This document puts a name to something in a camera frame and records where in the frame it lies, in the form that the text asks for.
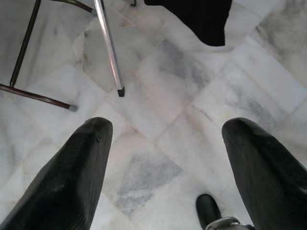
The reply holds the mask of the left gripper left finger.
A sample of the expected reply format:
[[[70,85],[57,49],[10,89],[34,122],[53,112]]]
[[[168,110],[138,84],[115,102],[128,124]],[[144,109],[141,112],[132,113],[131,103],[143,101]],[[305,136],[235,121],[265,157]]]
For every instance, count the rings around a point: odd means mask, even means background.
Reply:
[[[30,183],[3,230],[88,230],[102,191],[112,123],[88,119]]]

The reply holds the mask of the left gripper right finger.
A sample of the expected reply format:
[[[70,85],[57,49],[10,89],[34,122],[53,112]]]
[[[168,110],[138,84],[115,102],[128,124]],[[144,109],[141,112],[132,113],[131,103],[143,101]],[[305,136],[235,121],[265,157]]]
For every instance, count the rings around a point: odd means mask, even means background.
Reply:
[[[257,230],[307,228],[307,170],[273,135],[233,118],[222,137],[236,186]]]

